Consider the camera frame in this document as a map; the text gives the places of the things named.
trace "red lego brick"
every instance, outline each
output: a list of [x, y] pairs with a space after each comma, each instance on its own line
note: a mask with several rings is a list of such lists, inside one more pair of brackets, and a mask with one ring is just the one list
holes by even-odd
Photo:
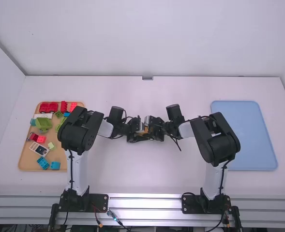
[[44, 144], [46, 140], [45, 136], [38, 136], [37, 143]]
[[51, 102], [49, 105], [49, 112], [55, 113], [57, 112], [58, 108], [59, 108], [59, 104], [57, 102]]
[[70, 104], [69, 112], [71, 113], [71, 112], [75, 109], [76, 106], [77, 106], [77, 103], [76, 103], [76, 102], [72, 102], [72, 103]]
[[38, 139], [38, 134], [35, 134], [35, 133], [31, 133], [31, 135], [30, 135], [30, 140], [33, 140], [33, 141], [37, 141], [37, 139]]
[[49, 112], [49, 103], [43, 102], [40, 104], [39, 113], [48, 113]]
[[67, 112], [67, 102], [61, 101], [61, 103], [60, 103], [60, 111], [61, 111], [62, 114]]

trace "connector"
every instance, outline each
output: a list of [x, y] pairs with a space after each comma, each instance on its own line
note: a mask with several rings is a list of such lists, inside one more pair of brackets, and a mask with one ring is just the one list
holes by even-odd
[[109, 217], [112, 217], [113, 218], [113, 220], [115, 220], [117, 223], [121, 223], [120, 222], [120, 219], [111, 211], [111, 210], [108, 210], [108, 212], [107, 212], [107, 215], [109, 216]]
[[98, 219], [96, 219], [96, 222], [97, 222], [97, 224], [98, 224], [98, 226], [99, 226], [100, 228], [103, 227], [103, 224], [102, 224]]

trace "white lego brick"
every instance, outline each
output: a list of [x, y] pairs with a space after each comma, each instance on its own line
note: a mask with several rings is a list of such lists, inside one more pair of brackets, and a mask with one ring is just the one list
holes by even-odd
[[38, 117], [46, 117], [46, 118], [52, 119], [52, 116], [53, 116], [53, 113], [35, 114], [33, 118], [36, 119]]
[[39, 156], [42, 156], [42, 157], [46, 157], [46, 155], [49, 153], [49, 149], [47, 149], [46, 147], [36, 143], [36, 142], [33, 142], [31, 145], [30, 145], [30, 150], [32, 150], [33, 152], [37, 153]]

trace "pink lego piece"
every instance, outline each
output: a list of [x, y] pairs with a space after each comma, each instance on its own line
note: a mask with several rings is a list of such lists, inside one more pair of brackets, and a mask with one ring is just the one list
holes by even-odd
[[40, 144], [44, 144], [46, 140], [45, 136], [38, 136], [37, 142]]
[[71, 113], [71, 112], [75, 109], [76, 106], [77, 106], [77, 103], [76, 103], [76, 102], [72, 102], [72, 103], [70, 104], [69, 112]]

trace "blue tray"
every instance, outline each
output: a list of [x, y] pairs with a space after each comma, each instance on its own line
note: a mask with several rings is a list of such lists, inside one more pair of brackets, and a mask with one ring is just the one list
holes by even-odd
[[262, 112], [255, 101], [214, 101], [211, 111], [221, 112], [240, 140], [241, 150], [229, 164], [229, 170], [273, 171], [278, 167]]

